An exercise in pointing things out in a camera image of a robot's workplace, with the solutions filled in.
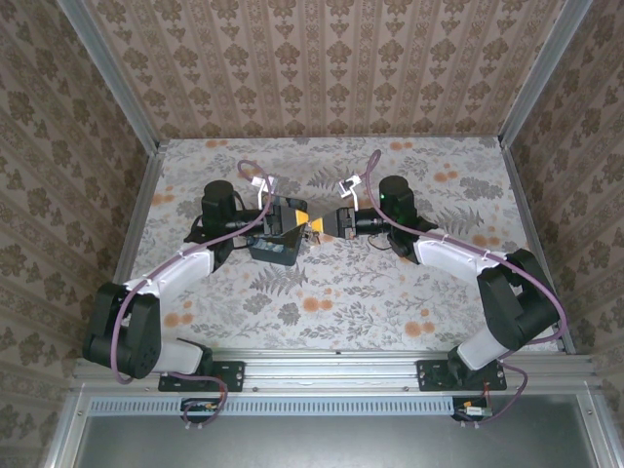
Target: yellow object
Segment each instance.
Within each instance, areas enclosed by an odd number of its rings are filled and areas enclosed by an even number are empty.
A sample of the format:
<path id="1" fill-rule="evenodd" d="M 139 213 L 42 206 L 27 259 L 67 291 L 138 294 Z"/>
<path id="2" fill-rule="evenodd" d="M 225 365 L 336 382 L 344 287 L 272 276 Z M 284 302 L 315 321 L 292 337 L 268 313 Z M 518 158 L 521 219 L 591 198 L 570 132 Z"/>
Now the yellow object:
<path id="1" fill-rule="evenodd" d="M 309 223 L 310 228 L 316 232 L 323 232 L 323 219 L 319 217 L 318 219 L 313 220 Z"/>
<path id="2" fill-rule="evenodd" d="M 294 211 L 294 217 L 296 219 L 296 225 L 300 226 L 310 220 L 310 216 L 306 212 L 300 212 L 299 210 Z"/>

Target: floral wallpaper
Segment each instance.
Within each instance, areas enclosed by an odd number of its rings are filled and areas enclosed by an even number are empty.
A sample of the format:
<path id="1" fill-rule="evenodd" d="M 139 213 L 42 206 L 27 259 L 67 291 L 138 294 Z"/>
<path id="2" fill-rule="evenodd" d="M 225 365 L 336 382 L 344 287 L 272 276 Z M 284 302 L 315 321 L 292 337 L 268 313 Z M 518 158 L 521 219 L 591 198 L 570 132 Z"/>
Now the floral wallpaper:
<path id="1" fill-rule="evenodd" d="M 54 1 L 0 6 L 0 466 L 37 466 L 144 151 Z"/>
<path id="2" fill-rule="evenodd" d="M 565 0 L 89 0 L 160 138 L 497 135 Z"/>
<path id="3" fill-rule="evenodd" d="M 624 435 L 624 2 L 593 3 L 512 152 L 572 337 Z"/>
<path id="4" fill-rule="evenodd" d="M 363 171 L 377 148 L 375 187 L 383 176 L 404 176 L 419 212 L 449 233 L 493 251 L 526 245 L 493 136 L 185 139 L 167 147 L 133 275 L 179 249 L 208 182 L 230 180 L 254 205 L 254 188 L 237 173 L 240 159 L 278 176 L 277 192 L 306 200 L 314 219 L 344 206 L 336 183 Z M 357 190 L 369 207 L 363 186 Z M 303 241 L 292 267 L 235 251 L 163 312 L 164 334 L 221 348 L 450 350 L 485 324 L 477 288 L 374 246 L 388 245 L 382 237 L 322 235 L 318 245 Z"/>

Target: metal frame bar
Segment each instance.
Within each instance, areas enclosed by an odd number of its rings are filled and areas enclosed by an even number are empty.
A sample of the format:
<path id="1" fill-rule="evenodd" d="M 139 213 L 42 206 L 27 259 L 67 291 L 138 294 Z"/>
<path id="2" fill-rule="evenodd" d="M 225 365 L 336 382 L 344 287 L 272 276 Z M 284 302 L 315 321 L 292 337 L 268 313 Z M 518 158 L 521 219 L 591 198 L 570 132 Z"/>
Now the metal frame bar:
<path id="1" fill-rule="evenodd" d="M 114 283 L 119 284 L 128 281 L 133 272 L 141 235 L 145 227 L 145 222 L 147 221 L 147 215 L 149 213 L 149 207 L 151 206 L 152 197 L 154 196 L 154 191 L 156 190 L 158 177 L 163 169 L 163 162 L 165 160 L 168 144 L 168 141 L 161 144 L 158 147 L 156 155 L 147 160 L 143 181 L 141 182 L 140 190 L 136 197 L 135 208 L 130 218 L 130 224 L 128 224 L 124 247 L 119 255 L 119 263 L 117 263 L 115 275 L 113 276 Z"/>
<path id="2" fill-rule="evenodd" d="M 88 417 L 182 416 L 186 397 L 92 397 Z M 452 397 L 251 397 L 230 394 L 221 416 L 418 416 L 454 414 Z"/>
<path id="3" fill-rule="evenodd" d="M 525 195 L 525 191 L 523 190 L 523 185 L 520 181 L 520 176 L 518 175 L 518 170 L 516 169 L 516 164 L 514 163 L 511 149 L 508 145 L 505 144 L 501 144 L 501 149 L 503 152 L 505 167 L 507 168 L 507 173 L 509 174 L 511 188 L 514 192 L 514 196 L 516 197 L 516 205 L 518 206 L 520 221 L 525 230 L 528 248 L 531 252 L 535 254 L 537 261 L 539 262 L 540 266 L 544 270 L 544 273 L 546 274 L 546 278 L 554 288 L 555 284 L 553 283 L 553 276 L 548 269 L 546 255 L 544 255 L 544 250 L 542 249 L 541 242 L 539 242 L 537 229 L 535 228 L 535 223 L 533 222 L 533 217 L 530 213 L 530 208 L 528 207 L 527 196 Z M 564 336 L 562 336 L 562 344 L 567 354 L 576 354 L 576 349 L 574 348 L 574 343 L 572 342 L 572 337 L 570 336 L 569 331 L 565 331 Z"/>
<path id="4" fill-rule="evenodd" d="M 500 129 L 503 145 L 511 146 L 518 135 L 591 4 L 592 0 L 568 0 L 565 2 Z"/>
<path id="5" fill-rule="evenodd" d="M 441 359 L 439 352 L 342 352 L 334 351 L 257 351 L 215 350 L 217 360 L 246 362 L 246 383 L 242 396 L 262 400 L 280 398 L 296 401 L 314 397 L 383 397 L 386 399 L 430 398 L 469 395 L 465 392 L 420 392 L 415 362 Z M 622 447 L 600 394 L 600 379 L 589 356 L 563 353 L 525 353 L 506 362 L 529 375 L 527 394 L 576 395 L 583 414 L 591 447 L 601 467 L 622 467 Z M 45 465 L 47 468 L 72 466 L 85 429 L 88 408 L 98 397 L 135 397 L 148 401 L 178 397 L 178 393 L 157 391 L 158 377 L 149 376 L 121 386 L 110 378 L 110 370 L 80 360 L 74 372 L 65 410 Z M 521 378 L 507 374 L 508 390 L 514 394 Z M 217 397 L 215 393 L 188 393 L 184 397 Z"/>
<path id="6" fill-rule="evenodd" d="M 58 0 L 58 3 L 87 49 L 108 89 L 124 111 L 145 151 L 150 157 L 155 155 L 158 148 L 158 132 L 152 128 L 140 102 L 121 72 L 121 68 L 117 66 L 108 50 L 85 2 L 83 0 Z"/>

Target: floral table surface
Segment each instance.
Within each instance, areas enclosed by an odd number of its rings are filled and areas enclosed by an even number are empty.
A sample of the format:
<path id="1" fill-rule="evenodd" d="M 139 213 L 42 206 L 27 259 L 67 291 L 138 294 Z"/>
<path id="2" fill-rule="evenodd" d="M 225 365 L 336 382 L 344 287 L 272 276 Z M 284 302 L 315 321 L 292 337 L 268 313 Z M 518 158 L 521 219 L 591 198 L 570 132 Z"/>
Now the floral table surface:
<path id="1" fill-rule="evenodd" d="M 306 200 L 314 219 L 344 206 L 336 182 L 361 173 L 377 148 L 374 187 L 403 176 L 419 213 L 450 234 L 493 251 L 527 246 L 494 137 L 183 139 L 167 148 L 133 276 L 179 248 L 209 181 L 230 180 L 254 204 L 238 160 L 278 176 L 277 192 Z M 370 206 L 364 185 L 358 191 Z M 163 313 L 163 334 L 220 348 L 449 350 L 484 325 L 479 292 L 447 273 L 378 251 L 367 238 L 320 241 L 304 241 L 293 267 L 233 252 Z"/>

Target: black mounting plate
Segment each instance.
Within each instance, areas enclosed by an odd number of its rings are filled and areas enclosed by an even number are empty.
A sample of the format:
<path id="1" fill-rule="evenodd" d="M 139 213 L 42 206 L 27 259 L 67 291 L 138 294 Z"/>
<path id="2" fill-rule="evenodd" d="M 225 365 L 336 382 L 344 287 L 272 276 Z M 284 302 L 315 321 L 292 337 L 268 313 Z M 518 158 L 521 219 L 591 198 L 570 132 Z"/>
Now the black mounting plate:
<path id="1" fill-rule="evenodd" d="M 484 382 L 490 391 L 507 390 L 505 372 L 497 361 L 492 361 L 475 372 L 475 377 L 459 385 L 449 372 L 448 361 L 430 359 L 416 362 L 416 376 L 421 392 L 478 391 L 483 392 Z"/>
<path id="2" fill-rule="evenodd" d="M 215 361 L 212 377 L 218 377 L 230 393 L 243 391 L 245 382 L 245 362 L 243 361 Z M 160 377 L 159 392 L 218 392 L 218 384 L 206 380 L 184 380 L 169 375 Z"/>

